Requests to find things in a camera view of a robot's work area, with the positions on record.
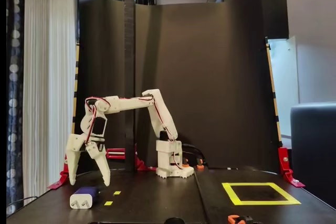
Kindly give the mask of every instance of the black table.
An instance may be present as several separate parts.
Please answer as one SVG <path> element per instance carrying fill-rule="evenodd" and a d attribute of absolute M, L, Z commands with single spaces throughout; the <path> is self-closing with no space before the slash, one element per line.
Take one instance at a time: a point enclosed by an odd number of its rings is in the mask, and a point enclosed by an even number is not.
<path fill-rule="evenodd" d="M 222 183 L 275 183 L 301 204 L 235 206 Z M 91 209 L 73 210 L 69 206 L 69 198 L 82 186 L 98 186 L 101 189 L 99 201 Z M 115 191 L 121 191 L 121 194 L 114 196 Z M 278 197 L 269 191 L 251 194 L 249 189 L 246 192 L 240 190 L 237 194 L 241 199 L 253 198 L 256 195 L 262 200 L 275 200 L 275 197 Z M 111 206 L 104 206 L 106 201 L 113 203 Z M 103 184 L 99 171 L 90 172 L 78 176 L 74 186 L 65 184 L 57 190 L 45 193 L 9 216 L 6 222 L 7 224 L 163 223 L 167 218 L 180 217 L 186 223 L 209 221 L 211 224 L 225 224 L 227 216 L 232 214 L 251 215 L 264 224 L 336 223 L 334 209 L 304 189 L 291 186 L 279 175 L 252 170 L 207 169 L 202 172 L 196 171 L 195 176 L 187 179 L 161 179 L 154 172 L 130 174 L 111 171 L 109 187 Z"/>
<path fill-rule="evenodd" d="M 71 209 L 69 198 L 82 186 L 100 187 L 99 202 L 88 210 Z M 113 196 L 115 191 L 121 194 Z M 113 203 L 104 206 L 106 201 Z M 9 216 L 7 224 L 163 223 L 170 217 L 180 217 L 188 223 L 206 221 L 194 177 L 161 179 L 155 172 L 111 171 L 111 184 L 105 187 L 97 171 L 78 176 L 74 186 L 67 183 L 45 193 Z"/>
<path fill-rule="evenodd" d="M 336 211 L 302 188 L 273 173 L 256 170 L 204 170 L 196 179 L 211 224 L 223 224 L 229 215 L 249 215 L 263 224 L 334 224 Z M 300 205 L 234 205 L 222 183 L 274 183 Z M 269 186 L 232 186 L 241 200 L 286 200 Z"/>

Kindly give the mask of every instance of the white curtain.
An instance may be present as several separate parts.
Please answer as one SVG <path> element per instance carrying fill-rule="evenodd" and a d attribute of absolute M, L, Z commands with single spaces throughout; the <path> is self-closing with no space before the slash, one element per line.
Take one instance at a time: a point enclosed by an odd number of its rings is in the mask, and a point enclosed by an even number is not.
<path fill-rule="evenodd" d="M 25 0 L 24 196 L 59 179 L 71 133 L 76 68 L 76 0 Z"/>

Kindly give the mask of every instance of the orange object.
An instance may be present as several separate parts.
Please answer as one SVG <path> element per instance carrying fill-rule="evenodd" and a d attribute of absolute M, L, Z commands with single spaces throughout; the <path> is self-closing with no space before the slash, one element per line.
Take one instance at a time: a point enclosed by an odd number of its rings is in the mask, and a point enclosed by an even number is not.
<path fill-rule="evenodd" d="M 189 167 L 189 164 L 188 164 L 188 159 L 187 158 L 183 158 L 183 163 L 182 163 L 182 166 L 183 167 Z"/>
<path fill-rule="evenodd" d="M 227 217 L 229 224 L 246 224 L 245 221 L 241 220 L 240 222 L 236 223 L 236 219 L 239 218 L 239 215 L 230 215 Z"/>
<path fill-rule="evenodd" d="M 197 169 L 203 170 L 204 165 L 203 165 L 203 160 L 202 159 L 197 159 Z"/>

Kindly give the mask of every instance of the black backdrop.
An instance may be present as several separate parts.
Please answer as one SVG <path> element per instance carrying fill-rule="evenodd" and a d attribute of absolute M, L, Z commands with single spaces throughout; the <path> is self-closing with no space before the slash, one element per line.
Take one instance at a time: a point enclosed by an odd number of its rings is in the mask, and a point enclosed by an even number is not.
<path fill-rule="evenodd" d="M 200 148 L 210 167 L 279 172 L 261 12 L 260 0 L 136 7 L 136 94 L 159 88 L 178 139 Z M 123 3 L 82 1 L 80 29 L 76 133 L 85 97 L 123 97 Z M 156 165 L 147 109 L 136 120 L 139 155 Z M 105 139 L 124 147 L 123 113 L 108 115 Z M 78 173 L 93 167 L 81 158 Z"/>

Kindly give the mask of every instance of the striped edge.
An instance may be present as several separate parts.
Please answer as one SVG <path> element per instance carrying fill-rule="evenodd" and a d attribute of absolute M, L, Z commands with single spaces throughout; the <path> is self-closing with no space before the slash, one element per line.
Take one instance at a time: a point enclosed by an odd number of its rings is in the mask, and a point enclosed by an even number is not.
<path fill-rule="evenodd" d="M 273 103 L 274 103 L 274 110 L 275 110 L 275 116 L 276 116 L 276 122 L 277 122 L 278 138 L 279 138 L 279 142 L 281 142 L 281 133 L 280 133 L 280 122 L 279 122 L 279 115 L 278 115 L 278 106 L 277 106 L 277 99 L 276 99 L 276 95 L 275 95 L 274 80 L 273 80 L 273 71 L 272 71 L 271 56 L 270 56 L 269 50 L 270 50 L 270 46 L 269 46 L 269 43 L 268 43 L 268 39 L 266 38 L 267 60 L 268 60 L 269 74 L 270 74 L 270 77 L 271 77 L 271 84 L 272 84 Z"/>
<path fill-rule="evenodd" d="M 76 103 L 77 103 L 77 86 L 78 86 L 78 65 L 79 65 L 79 44 L 76 44 L 76 75 L 75 75 L 75 89 L 73 95 L 73 107 L 72 112 L 72 134 L 75 133 L 75 118 L 76 118 Z"/>

